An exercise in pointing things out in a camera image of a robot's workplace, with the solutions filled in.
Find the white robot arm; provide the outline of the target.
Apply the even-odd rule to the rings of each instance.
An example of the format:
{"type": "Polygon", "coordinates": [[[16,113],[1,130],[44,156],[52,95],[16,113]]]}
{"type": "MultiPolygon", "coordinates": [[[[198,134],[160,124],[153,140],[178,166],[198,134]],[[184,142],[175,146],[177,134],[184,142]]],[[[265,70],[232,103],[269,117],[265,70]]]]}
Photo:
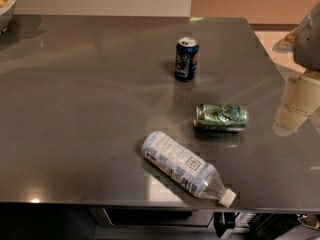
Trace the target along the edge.
{"type": "Polygon", "coordinates": [[[320,1],[299,24],[293,54],[296,64],[311,70],[320,70],[320,1]]]}

